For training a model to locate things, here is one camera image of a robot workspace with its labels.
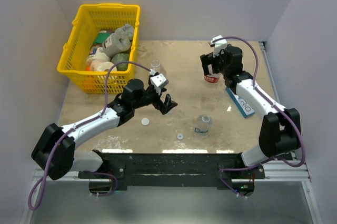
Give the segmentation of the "clear white bottle cap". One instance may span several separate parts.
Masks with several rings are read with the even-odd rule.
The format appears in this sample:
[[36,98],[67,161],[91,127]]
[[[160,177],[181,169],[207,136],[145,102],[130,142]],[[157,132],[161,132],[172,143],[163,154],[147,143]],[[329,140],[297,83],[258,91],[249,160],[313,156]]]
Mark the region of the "clear white bottle cap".
[[182,140],[184,138],[182,133],[177,134],[177,139],[178,140]]

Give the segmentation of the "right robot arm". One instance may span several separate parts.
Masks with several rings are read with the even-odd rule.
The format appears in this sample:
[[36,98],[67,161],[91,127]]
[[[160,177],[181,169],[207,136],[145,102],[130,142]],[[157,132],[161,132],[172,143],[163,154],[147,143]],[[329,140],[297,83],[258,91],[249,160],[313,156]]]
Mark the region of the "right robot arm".
[[286,152],[297,150],[300,143],[300,114],[287,109],[273,100],[257,83],[253,76],[243,69],[243,53],[238,47],[230,46],[213,53],[200,56],[204,75],[222,74],[225,85],[234,94],[247,102],[262,118],[262,126],[257,146],[241,153],[242,161],[235,164],[234,171],[240,178],[247,178],[253,166]]

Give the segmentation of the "clear bottle with red ring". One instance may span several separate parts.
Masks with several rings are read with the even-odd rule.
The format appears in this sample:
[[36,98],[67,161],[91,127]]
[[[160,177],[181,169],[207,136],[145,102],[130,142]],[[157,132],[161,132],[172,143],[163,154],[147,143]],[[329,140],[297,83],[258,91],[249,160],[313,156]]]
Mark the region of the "clear bottle with red ring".
[[221,74],[208,74],[204,76],[204,80],[211,84],[218,83],[219,79],[221,77]]

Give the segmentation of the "clear labelled bottle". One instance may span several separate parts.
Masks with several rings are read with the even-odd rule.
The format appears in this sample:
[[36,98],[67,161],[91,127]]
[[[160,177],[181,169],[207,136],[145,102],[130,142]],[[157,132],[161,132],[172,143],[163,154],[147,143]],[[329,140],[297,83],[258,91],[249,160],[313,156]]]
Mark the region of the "clear labelled bottle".
[[212,127],[212,118],[209,115],[199,115],[196,119],[194,132],[205,135]]

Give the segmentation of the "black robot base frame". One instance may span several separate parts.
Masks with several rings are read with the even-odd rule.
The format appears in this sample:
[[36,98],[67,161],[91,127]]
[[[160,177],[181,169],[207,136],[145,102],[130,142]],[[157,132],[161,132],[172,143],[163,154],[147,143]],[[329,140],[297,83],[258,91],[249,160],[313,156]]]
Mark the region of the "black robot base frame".
[[81,171],[89,190],[99,195],[128,187],[233,188],[245,196],[255,181],[265,178],[262,165],[246,169],[238,154],[137,154],[96,152],[103,163],[98,171]]

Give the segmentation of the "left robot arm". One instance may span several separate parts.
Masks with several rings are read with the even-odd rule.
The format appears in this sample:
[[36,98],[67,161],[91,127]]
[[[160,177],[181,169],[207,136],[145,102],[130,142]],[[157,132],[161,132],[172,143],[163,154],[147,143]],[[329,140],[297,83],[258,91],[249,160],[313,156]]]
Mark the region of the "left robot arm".
[[128,122],[138,108],[153,105],[165,115],[177,106],[170,95],[161,100],[169,83],[163,74],[150,76],[148,83],[145,89],[140,79],[132,79],[123,92],[99,112],[62,127],[48,125],[32,151],[32,159],[53,180],[62,178],[70,171],[87,170],[97,178],[105,177],[109,172],[108,163],[96,153],[80,153],[76,149],[95,136]]

